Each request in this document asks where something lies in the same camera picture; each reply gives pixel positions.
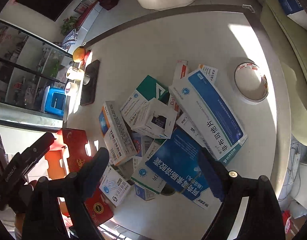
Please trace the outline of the person left hand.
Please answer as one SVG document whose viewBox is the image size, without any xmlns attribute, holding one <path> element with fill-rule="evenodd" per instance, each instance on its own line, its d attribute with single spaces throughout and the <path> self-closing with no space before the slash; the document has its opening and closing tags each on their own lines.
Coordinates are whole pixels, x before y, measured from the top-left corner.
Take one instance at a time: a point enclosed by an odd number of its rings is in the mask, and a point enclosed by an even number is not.
<svg viewBox="0 0 307 240">
<path fill-rule="evenodd" d="M 25 185 L 18 184 L 12 190 L 8 205 L 15 214 L 26 213 L 36 184 L 37 180 L 32 180 Z"/>
</svg>

